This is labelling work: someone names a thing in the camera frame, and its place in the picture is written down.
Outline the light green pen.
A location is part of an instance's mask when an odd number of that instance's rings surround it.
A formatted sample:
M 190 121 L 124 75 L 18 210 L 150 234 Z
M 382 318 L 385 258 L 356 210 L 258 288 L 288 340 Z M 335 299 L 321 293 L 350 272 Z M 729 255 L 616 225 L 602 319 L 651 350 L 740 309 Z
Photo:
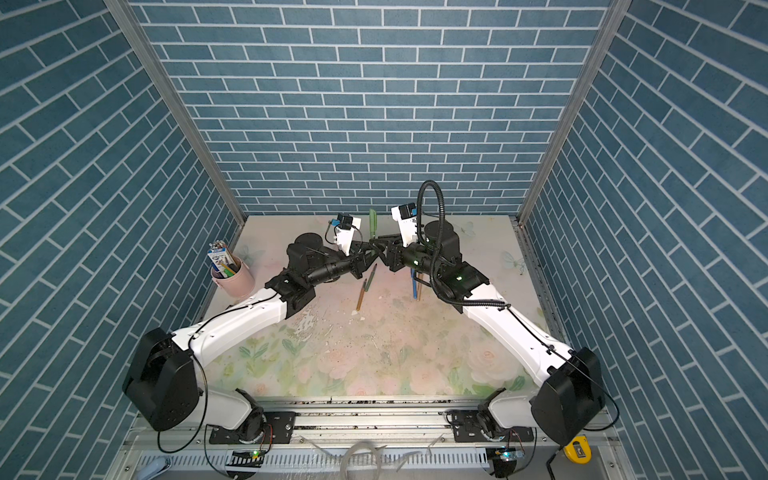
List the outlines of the light green pen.
M 374 209 L 369 210 L 368 224 L 369 224 L 369 238 L 373 239 L 377 235 L 377 228 L 378 228 L 378 215 Z

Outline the yellow tape measure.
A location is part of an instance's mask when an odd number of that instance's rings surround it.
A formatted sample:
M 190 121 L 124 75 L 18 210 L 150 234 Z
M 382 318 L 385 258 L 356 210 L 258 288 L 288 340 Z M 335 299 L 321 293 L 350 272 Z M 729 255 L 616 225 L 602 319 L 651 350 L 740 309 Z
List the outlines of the yellow tape measure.
M 586 465 L 592 459 L 592 449 L 587 437 L 584 435 L 574 437 L 563 448 L 563 453 L 570 462 L 577 465 Z

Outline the pink pen holder cup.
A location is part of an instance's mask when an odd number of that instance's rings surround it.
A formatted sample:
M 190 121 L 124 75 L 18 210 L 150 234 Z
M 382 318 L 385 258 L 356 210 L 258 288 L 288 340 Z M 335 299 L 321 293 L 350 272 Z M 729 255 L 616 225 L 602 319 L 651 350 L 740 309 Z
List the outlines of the pink pen holder cup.
M 243 299 L 248 297 L 254 290 L 255 279 L 246 263 L 239 257 L 234 257 L 234 261 L 235 269 L 231 269 L 231 276 L 226 276 L 224 271 L 212 266 L 210 270 L 211 278 L 218 287 L 233 299 Z

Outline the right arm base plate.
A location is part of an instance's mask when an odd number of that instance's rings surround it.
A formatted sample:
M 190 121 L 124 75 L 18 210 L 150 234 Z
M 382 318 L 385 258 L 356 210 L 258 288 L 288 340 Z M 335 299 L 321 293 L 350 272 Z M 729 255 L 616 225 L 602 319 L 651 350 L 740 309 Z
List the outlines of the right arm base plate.
M 488 413 L 478 410 L 447 410 L 443 417 L 457 443 L 532 442 L 532 427 L 501 427 Z

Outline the aluminium rail frame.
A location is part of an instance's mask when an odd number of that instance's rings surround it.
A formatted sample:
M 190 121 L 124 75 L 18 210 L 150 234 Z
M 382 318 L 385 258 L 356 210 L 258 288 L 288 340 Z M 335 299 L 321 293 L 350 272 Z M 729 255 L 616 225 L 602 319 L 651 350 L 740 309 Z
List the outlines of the aluminium rail frame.
M 199 428 L 183 423 L 157 433 L 138 419 L 107 473 L 109 479 L 135 479 L 140 469 L 167 458 L 165 478 L 220 479 L 226 472 L 251 479 L 283 475 L 308 478 L 339 477 L 341 458 L 355 443 L 369 441 L 381 452 L 375 460 L 368 451 L 354 453 L 350 472 L 404 478 L 416 470 L 477 472 L 491 468 L 487 450 L 510 446 L 524 478 L 632 479 L 626 451 L 616 432 L 591 428 L 586 438 L 593 455 L 587 465 L 565 459 L 551 461 L 554 440 L 540 428 L 521 428 L 511 438 L 494 441 L 476 420 L 475 398 L 340 397 L 261 400 L 272 440 L 243 444 L 218 427 Z

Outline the dark green pen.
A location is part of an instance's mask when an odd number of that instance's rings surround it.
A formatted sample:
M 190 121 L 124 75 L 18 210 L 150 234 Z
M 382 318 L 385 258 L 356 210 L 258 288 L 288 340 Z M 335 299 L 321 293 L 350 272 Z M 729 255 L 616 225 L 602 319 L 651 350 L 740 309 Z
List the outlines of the dark green pen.
M 373 268 L 372 268 L 372 270 L 371 270 L 367 280 L 365 281 L 365 283 L 364 283 L 364 292 L 368 292 L 370 290 L 370 287 L 372 285 L 372 282 L 373 282 L 374 275 L 376 273 L 377 267 L 378 267 L 377 264 L 375 264 L 373 266 Z

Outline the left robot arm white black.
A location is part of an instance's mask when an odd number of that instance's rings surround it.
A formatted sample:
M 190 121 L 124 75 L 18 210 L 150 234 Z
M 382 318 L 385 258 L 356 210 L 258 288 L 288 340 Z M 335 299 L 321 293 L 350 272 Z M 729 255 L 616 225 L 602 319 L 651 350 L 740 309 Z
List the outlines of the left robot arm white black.
M 243 389 L 213 389 L 208 365 L 244 339 L 300 312 L 315 298 L 316 286 L 347 273 L 361 278 L 384 251 L 368 241 L 343 253 L 326 247 L 318 234 L 298 236 L 287 247 L 287 266 L 239 304 L 173 332 L 155 328 L 145 333 L 123 382 L 124 394 L 157 432 L 190 420 L 222 428 L 239 443 L 261 440 L 263 408 Z

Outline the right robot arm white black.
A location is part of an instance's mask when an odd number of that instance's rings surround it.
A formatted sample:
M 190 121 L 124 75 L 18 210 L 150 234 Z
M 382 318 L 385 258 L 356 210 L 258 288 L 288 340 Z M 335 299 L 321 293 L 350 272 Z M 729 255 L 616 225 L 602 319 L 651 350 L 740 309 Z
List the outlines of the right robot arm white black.
M 407 268 L 428 275 L 441 301 L 483 327 L 530 374 L 538 388 L 534 394 L 499 389 L 479 405 L 477 422 L 486 435 L 536 427 L 565 447 L 590 429 L 608 397 L 595 353 L 572 349 L 512 307 L 486 275 L 462 258 L 452 227 L 433 221 L 413 242 L 386 235 L 362 249 L 393 271 Z

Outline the brown pen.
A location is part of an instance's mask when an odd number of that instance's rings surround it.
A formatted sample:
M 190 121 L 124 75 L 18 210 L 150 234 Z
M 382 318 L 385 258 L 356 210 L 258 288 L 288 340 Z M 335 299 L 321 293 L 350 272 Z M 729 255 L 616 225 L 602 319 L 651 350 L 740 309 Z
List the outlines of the brown pen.
M 361 310 L 361 307 L 362 307 L 362 303 L 363 303 L 363 300 L 364 300 L 364 295 L 365 295 L 365 292 L 366 292 L 366 284 L 367 284 L 367 280 L 364 279 L 362 284 L 361 284 L 361 288 L 360 288 L 360 291 L 359 291 L 359 294 L 358 294 L 358 298 L 357 298 L 357 302 L 356 302 L 355 311 L 357 311 L 357 312 L 359 312 Z
M 421 274 L 421 273 L 418 273 L 418 272 L 416 273 L 416 280 L 417 280 L 417 281 L 416 281 L 416 283 L 417 283 L 417 300 L 418 300 L 418 301 L 421 301 L 421 298 L 422 298 L 422 291 L 423 291 L 423 284 L 421 283 L 421 281 L 423 280 L 423 278 L 422 278 L 422 277 L 423 277 L 423 276 L 422 276 L 422 274 Z

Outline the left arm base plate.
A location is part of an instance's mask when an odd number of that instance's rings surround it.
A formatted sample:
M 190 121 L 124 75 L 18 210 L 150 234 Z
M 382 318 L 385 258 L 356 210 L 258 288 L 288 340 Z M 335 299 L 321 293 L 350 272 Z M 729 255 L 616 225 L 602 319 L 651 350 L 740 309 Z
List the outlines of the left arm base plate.
M 213 445 L 288 444 L 296 417 L 297 413 L 293 411 L 251 414 L 234 430 L 214 426 L 208 441 Z

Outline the box in pen cup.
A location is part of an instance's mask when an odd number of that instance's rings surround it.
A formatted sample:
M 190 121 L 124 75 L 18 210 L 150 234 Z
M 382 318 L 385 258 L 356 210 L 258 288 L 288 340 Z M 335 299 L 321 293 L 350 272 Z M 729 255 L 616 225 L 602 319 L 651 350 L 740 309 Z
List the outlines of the box in pen cup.
M 238 272 L 237 262 L 223 241 L 217 240 L 211 243 L 207 255 L 221 278 L 230 278 Z

